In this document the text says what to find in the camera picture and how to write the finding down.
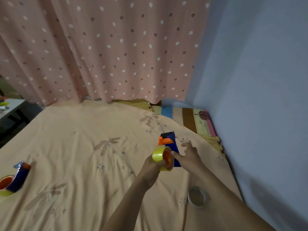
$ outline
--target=pink curtain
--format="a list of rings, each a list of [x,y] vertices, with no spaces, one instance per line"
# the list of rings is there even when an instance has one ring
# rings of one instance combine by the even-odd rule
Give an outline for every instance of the pink curtain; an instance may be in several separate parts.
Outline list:
[[[184,100],[210,0],[0,0],[0,74],[27,100]]]

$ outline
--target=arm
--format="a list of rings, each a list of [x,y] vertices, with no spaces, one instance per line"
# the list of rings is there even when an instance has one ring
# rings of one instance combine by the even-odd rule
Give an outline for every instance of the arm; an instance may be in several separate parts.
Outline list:
[[[136,180],[130,186],[102,231],[134,230],[143,197],[146,191],[156,182],[160,167],[166,165],[164,160],[154,163],[152,155],[145,160]]]
[[[207,193],[212,201],[220,206],[218,209],[230,230],[264,230],[275,229],[258,216],[252,209],[243,203],[231,190],[229,190],[201,161],[198,151],[191,143],[183,143],[187,147],[185,156],[172,152],[181,166],[197,177],[207,186]]]

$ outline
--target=forearm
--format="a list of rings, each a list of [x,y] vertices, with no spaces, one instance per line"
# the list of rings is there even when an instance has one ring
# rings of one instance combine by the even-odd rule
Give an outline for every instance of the forearm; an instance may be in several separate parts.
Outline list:
[[[102,231],[132,231],[141,207],[146,186],[136,179],[124,195],[119,206],[104,225]]]
[[[193,173],[210,195],[230,230],[275,230],[229,190],[209,169],[198,167]]]

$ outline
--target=wall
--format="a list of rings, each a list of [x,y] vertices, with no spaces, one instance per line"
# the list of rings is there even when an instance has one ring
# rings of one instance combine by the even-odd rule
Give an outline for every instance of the wall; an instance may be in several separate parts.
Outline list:
[[[308,230],[308,0],[213,0],[185,102],[209,110],[247,204]]]

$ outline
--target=bed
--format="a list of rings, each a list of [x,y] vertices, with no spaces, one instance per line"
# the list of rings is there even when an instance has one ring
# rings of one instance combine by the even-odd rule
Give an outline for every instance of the bed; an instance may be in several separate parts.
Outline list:
[[[152,110],[90,100],[45,108],[0,149],[0,176],[14,174],[21,160],[32,165],[22,189],[0,198],[0,230],[99,230],[160,134],[169,131],[175,132],[180,152],[180,144],[190,141],[206,166],[241,198],[206,111]],[[225,230],[219,201],[201,210],[187,205],[192,185],[204,191],[211,186],[199,185],[182,168],[161,172],[144,197],[135,230]]]

